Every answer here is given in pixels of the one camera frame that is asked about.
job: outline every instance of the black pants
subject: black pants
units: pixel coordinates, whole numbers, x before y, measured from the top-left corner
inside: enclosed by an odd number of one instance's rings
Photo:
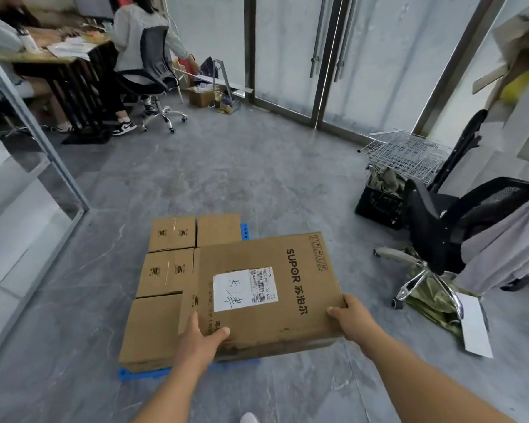
[[[141,84],[132,82],[125,78],[119,78],[118,80],[125,80],[126,86],[133,90],[135,87],[141,87]],[[116,80],[115,73],[110,71],[109,73],[102,76],[98,83],[98,92],[100,99],[106,107],[109,113],[116,113],[118,111],[125,111],[125,106],[121,100],[123,93],[129,93],[129,91],[123,87],[120,82]],[[147,95],[141,95],[141,99],[145,99]]]

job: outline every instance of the forearm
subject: forearm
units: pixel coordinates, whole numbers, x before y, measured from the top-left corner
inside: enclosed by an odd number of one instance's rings
[[[512,422],[382,329],[365,350],[403,423]]]
[[[133,423],[187,423],[198,373],[189,365],[173,368]]]

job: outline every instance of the chair wheel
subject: chair wheel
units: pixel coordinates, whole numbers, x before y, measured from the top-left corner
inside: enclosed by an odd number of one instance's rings
[[[402,308],[404,308],[404,302],[402,300],[392,298],[392,307],[396,310],[402,310]]]

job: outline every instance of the desk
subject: desk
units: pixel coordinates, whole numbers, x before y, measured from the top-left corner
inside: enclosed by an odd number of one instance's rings
[[[105,70],[112,69],[115,48],[105,35],[87,40],[97,44],[88,53],[90,62],[76,57],[57,58],[45,50],[28,53],[0,49],[1,62],[12,63],[19,75],[43,78],[51,87],[74,128],[63,144],[105,144],[111,137],[103,122],[104,106],[93,84]]]

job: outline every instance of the yellow object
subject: yellow object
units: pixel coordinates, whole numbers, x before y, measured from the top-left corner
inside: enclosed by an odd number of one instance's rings
[[[501,91],[500,99],[508,104],[516,105],[527,86],[529,86],[529,71],[525,71],[504,87],[503,91]]]

